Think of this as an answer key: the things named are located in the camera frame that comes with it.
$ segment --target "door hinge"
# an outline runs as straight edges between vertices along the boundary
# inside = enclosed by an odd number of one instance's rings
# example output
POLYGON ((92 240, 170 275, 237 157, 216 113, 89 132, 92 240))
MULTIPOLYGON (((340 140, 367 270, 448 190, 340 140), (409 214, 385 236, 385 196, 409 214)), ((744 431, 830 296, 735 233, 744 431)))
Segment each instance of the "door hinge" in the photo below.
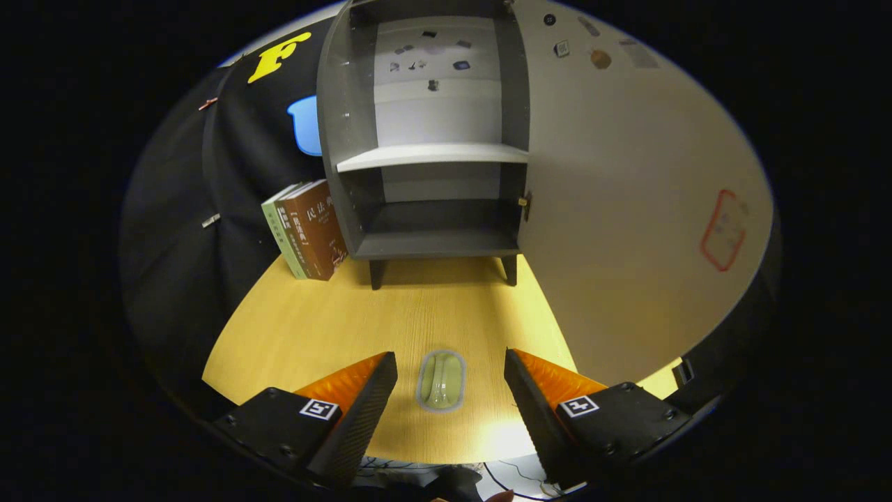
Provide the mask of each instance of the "door hinge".
POLYGON ((520 197, 517 199, 517 205, 524 208, 524 221, 530 221, 530 207, 533 205, 533 193, 532 191, 526 192, 524 197, 520 197))

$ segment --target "wooden table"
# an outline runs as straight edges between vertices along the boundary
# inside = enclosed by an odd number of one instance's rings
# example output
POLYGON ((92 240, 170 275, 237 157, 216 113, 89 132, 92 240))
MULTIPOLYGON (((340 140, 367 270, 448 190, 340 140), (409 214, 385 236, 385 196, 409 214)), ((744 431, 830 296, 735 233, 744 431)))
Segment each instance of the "wooden table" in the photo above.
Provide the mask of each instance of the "wooden table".
MULTIPOLYGON (((328 282, 295 280, 280 256, 220 334, 202 378, 241 405, 392 350, 399 377, 368 455, 463 464, 534 453, 503 378, 505 349, 576 368, 524 257, 513 288, 497 258, 391 261, 382 288, 369 284, 364 262, 348 259, 328 282), (415 400, 422 359, 440 349, 467 362, 464 405, 447 414, 415 400)), ((668 395, 670 366, 640 384, 668 395)))

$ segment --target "yellow letter f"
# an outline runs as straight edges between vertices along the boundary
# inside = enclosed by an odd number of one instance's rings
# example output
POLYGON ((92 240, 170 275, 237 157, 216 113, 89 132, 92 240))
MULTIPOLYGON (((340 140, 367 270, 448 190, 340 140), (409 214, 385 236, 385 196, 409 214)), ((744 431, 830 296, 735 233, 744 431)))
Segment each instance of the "yellow letter f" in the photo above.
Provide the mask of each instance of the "yellow letter f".
POLYGON ((285 59, 289 55, 293 54, 294 48, 297 47, 298 42, 302 42, 310 38, 310 33, 301 33, 297 37, 290 38, 285 42, 277 46, 272 46, 269 49, 260 53, 260 63, 257 65, 257 70, 254 74, 248 79, 248 83, 252 83, 261 77, 266 77, 273 71, 279 69, 279 66, 282 66, 282 63, 279 62, 280 59, 285 59))

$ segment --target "shelf leg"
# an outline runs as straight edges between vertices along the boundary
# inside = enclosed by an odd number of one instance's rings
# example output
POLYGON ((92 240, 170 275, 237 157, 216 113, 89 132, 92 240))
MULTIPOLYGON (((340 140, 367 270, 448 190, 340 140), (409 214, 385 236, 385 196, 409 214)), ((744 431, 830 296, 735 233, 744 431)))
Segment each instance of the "shelf leg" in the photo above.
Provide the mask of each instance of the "shelf leg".
POLYGON ((380 289, 381 279, 384 277, 384 260, 369 260, 368 271, 372 277, 372 290, 380 289))
POLYGON ((509 286, 517 285, 517 255, 502 256, 502 267, 505 269, 505 277, 509 286))

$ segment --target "blue sticker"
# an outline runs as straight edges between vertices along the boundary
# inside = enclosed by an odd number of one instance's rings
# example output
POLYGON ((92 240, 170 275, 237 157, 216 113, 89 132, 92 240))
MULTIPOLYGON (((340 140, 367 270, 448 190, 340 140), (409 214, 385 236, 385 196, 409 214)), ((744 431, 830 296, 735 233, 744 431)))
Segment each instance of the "blue sticker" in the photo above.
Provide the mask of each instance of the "blue sticker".
POLYGON ((319 144, 319 120, 316 115, 316 97, 304 97, 288 107, 288 114, 294 117, 294 139, 304 154, 322 156, 319 144))

